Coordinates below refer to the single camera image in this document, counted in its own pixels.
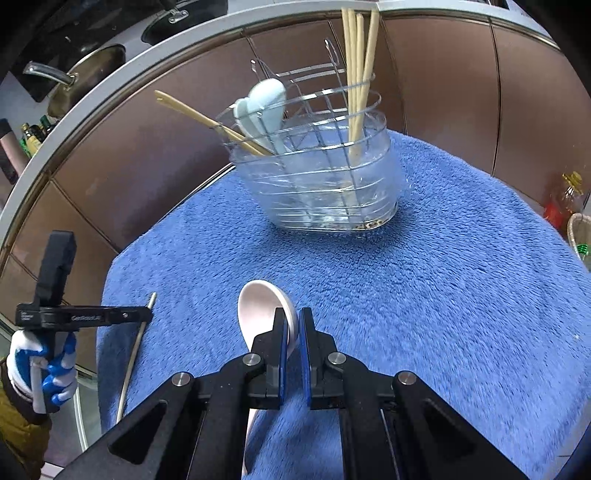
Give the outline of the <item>left hand blue white glove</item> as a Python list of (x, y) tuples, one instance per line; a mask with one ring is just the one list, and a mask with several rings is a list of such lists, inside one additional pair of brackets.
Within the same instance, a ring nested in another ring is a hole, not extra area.
[(77, 389), (74, 332), (18, 330), (6, 358), (7, 378), (26, 413), (57, 412)]

